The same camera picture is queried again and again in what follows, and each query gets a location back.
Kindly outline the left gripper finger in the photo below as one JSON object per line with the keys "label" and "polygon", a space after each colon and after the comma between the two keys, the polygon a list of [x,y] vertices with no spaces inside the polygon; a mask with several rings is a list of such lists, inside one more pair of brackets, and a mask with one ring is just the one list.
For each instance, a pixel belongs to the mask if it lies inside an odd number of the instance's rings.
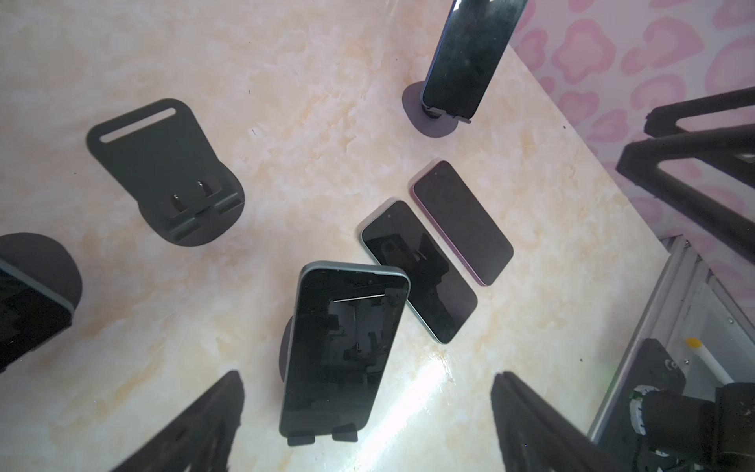
{"label": "left gripper finger", "polygon": [[644,132],[650,138],[627,145],[617,162],[620,175],[697,223],[749,263],[754,262],[754,222],[668,175],[660,164],[698,159],[753,188],[752,124],[695,132],[678,126],[682,118],[753,104],[754,90],[746,88],[657,107],[646,118]]}

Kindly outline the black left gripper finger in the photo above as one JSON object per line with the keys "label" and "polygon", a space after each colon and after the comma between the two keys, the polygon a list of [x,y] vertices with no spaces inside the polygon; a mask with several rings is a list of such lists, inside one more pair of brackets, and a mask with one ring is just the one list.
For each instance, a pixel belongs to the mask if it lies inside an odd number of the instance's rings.
{"label": "black left gripper finger", "polygon": [[230,371],[178,415],[117,471],[227,471],[241,425],[245,393]]}
{"label": "black left gripper finger", "polygon": [[495,429],[507,471],[623,471],[517,375],[495,376]]}

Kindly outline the teal-edged phone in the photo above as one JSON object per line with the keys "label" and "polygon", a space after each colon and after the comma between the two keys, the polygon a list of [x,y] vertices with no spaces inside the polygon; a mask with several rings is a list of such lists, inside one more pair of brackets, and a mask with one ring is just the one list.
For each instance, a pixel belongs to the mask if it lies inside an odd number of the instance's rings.
{"label": "teal-edged phone", "polygon": [[398,267],[303,267],[286,338],[279,433],[289,446],[358,440],[368,424],[411,284]]}

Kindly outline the purple phone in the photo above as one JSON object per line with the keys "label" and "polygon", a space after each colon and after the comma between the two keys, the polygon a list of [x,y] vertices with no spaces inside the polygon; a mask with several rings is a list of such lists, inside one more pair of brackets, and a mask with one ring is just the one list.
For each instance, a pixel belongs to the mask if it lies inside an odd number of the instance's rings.
{"label": "purple phone", "polygon": [[475,281],[493,285],[514,248],[452,164],[438,160],[428,166],[410,194]]}

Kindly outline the silver-edged phone on round stand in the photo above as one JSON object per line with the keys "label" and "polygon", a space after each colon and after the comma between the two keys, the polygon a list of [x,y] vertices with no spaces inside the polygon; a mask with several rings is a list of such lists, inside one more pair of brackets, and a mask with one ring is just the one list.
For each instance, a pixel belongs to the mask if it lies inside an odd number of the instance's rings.
{"label": "silver-edged phone on round stand", "polygon": [[401,200],[385,203],[365,222],[359,239],[379,265],[406,273],[408,304],[437,342],[452,342],[478,298],[410,206]]}

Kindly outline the silver phone on folding stand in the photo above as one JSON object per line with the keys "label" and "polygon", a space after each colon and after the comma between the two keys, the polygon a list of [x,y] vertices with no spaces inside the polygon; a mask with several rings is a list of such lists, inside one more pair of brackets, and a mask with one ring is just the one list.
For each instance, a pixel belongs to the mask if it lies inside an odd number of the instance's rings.
{"label": "silver phone on folding stand", "polygon": [[73,324],[74,305],[1,260],[1,372]]}

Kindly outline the black folding phone stand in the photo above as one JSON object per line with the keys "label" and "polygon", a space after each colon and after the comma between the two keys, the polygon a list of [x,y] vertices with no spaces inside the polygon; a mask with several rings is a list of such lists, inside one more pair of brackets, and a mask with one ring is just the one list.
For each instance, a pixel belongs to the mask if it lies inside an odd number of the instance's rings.
{"label": "black folding phone stand", "polygon": [[1,237],[1,259],[20,269],[76,310],[83,295],[79,268],[58,241],[36,233],[13,233]]}

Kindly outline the small phone on round stand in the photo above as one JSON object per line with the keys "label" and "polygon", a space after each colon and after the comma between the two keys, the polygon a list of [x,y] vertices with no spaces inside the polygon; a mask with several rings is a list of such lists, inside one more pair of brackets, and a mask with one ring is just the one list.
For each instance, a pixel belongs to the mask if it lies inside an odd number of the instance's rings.
{"label": "small phone on round stand", "polygon": [[421,92],[428,116],[471,121],[526,6],[526,0],[452,4]]}

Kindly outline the black round phone stand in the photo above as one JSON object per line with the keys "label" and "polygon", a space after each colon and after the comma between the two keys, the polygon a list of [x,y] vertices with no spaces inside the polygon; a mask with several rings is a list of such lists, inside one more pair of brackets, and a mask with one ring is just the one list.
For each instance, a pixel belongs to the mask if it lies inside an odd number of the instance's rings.
{"label": "black round phone stand", "polygon": [[180,100],[163,98],[102,122],[88,131],[86,144],[147,225],[171,244],[208,244],[242,215],[242,184]]}

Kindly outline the black round stand, far right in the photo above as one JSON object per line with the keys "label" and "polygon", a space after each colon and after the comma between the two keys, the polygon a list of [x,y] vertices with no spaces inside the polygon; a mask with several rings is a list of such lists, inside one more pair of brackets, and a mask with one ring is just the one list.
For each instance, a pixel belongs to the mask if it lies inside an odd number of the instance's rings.
{"label": "black round stand, far right", "polygon": [[426,110],[421,102],[424,84],[424,82],[411,84],[402,94],[405,114],[419,133],[428,138],[440,139],[453,133],[460,123],[469,124],[469,121],[445,113],[436,115]]}

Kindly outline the white marker pen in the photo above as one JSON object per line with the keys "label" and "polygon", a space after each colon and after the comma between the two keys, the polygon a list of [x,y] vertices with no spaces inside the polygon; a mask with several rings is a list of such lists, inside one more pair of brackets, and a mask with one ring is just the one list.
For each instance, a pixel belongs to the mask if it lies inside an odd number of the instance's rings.
{"label": "white marker pen", "polygon": [[730,385],[735,382],[733,377],[699,338],[689,337],[686,338],[685,342],[722,385]]}

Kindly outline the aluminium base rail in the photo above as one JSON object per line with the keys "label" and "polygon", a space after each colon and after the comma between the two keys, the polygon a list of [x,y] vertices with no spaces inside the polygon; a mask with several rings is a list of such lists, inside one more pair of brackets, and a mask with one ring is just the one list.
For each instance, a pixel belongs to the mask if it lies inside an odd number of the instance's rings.
{"label": "aluminium base rail", "polygon": [[687,239],[666,238],[663,244],[670,259],[590,431],[592,440],[633,471],[662,471],[675,462],[651,454],[632,432],[625,411],[631,387],[668,387],[711,400],[721,385],[686,338],[699,338],[734,380],[754,379],[753,324]]}

